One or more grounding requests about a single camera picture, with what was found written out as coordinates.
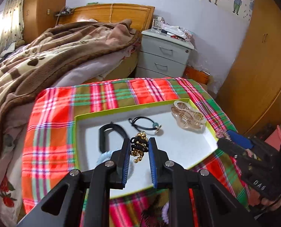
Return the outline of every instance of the white wall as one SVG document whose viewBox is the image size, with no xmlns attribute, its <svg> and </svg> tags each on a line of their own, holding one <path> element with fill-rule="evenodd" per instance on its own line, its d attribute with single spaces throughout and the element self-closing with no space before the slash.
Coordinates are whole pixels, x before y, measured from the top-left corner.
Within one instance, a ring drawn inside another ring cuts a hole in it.
<svg viewBox="0 0 281 227">
<path fill-rule="evenodd" d="M 194 32 L 195 64 L 204 62 L 203 67 L 218 81 L 210 86 L 214 92 L 225 80 L 249 24 L 247 18 L 232 13 L 233 0 L 219 0 L 217 6 L 214 0 L 66 0 L 66 6 L 85 6 L 90 2 L 154 6 L 154 15 L 163 17 L 166 23 Z"/>
</svg>

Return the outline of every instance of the plaid tablecloth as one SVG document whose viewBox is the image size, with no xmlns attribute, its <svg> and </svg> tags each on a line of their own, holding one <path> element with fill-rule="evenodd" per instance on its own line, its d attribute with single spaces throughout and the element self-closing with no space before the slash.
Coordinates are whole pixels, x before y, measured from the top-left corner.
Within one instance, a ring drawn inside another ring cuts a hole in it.
<svg viewBox="0 0 281 227">
<path fill-rule="evenodd" d="M 42 91 L 33 107 L 22 157 L 22 193 L 26 212 L 77 165 L 72 137 L 75 116 L 180 98 L 190 98 L 214 130 L 235 129 L 210 95 L 193 80 L 121 79 Z M 247 206 L 248 189 L 240 180 L 234 158 L 217 149 L 193 169 L 201 168 L 208 169 L 241 204 Z M 157 194 L 162 196 L 159 205 L 166 203 L 167 192 L 154 189 L 111 200 L 111 226 L 138 226 L 141 212 Z"/>
</svg>

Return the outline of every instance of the drawer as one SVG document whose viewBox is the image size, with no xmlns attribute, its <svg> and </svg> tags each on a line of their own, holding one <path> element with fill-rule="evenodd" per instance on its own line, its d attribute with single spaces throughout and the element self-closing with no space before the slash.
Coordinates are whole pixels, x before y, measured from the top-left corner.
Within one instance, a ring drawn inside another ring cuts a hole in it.
<svg viewBox="0 0 281 227">
<path fill-rule="evenodd" d="M 139 52 L 137 66 L 177 78 L 182 77 L 186 65 L 154 54 Z"/>
<path fill-rule="evenodd" d="M 165 77 L 168 77 L 168 76 L 137 66 L 136 72 L 135 72 L 135 77 L 136 78 L 165 78 Z"/>
<path fill-rule="evenodd" d="M 143 35 L 141 51 L 186 65 L 191 50 L 172 42 Z"/>
</svg>

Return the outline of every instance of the curtain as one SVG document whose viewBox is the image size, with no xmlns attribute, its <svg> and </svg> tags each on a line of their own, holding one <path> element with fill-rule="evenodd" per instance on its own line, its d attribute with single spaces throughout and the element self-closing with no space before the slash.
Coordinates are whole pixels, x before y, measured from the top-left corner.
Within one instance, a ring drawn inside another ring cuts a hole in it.
<svg viewBox="0 0 281 227">
<path fill-rule="evenodd" d="M 0 54 L 13 42 L 23 39 L 23 2 L 24 0 L 6 0 L 0 34 Z"/>
</svg>

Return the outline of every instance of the pink object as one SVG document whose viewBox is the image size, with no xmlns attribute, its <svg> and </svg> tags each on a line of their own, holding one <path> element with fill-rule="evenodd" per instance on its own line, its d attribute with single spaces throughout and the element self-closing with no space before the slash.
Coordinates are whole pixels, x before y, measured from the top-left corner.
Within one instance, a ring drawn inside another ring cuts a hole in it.
<svg viewBox="0 0 281 227">
<path fill-rule="evenodd" d="M 277 125 L 277 129 L 265 140 L 266 143 L 280 150 L 281 145 L 281 128 Z"/>
</svg>

